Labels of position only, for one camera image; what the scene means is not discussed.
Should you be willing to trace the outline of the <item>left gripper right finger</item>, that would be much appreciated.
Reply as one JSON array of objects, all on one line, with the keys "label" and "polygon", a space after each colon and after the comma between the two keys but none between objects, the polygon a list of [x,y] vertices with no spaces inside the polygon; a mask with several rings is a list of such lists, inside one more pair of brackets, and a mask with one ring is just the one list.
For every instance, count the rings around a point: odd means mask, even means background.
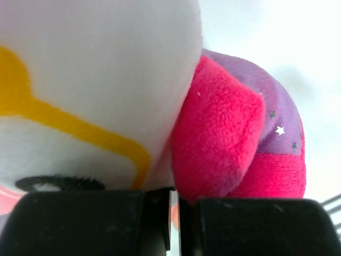
[{"label": "left gripper right finger", "polygon": [[181,255],[340,255],[327,212],[310,199],[178,202]]}]

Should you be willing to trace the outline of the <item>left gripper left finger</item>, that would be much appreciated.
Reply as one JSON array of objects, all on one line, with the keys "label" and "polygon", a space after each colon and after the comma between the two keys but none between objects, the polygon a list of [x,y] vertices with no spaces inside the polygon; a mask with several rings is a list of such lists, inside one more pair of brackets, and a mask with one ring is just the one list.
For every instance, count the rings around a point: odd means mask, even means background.
[{"label": "left gripper left finger", "polygon": [[1,233],[1,255],[165,255],[169,189],[37,192],[24,196]]}]

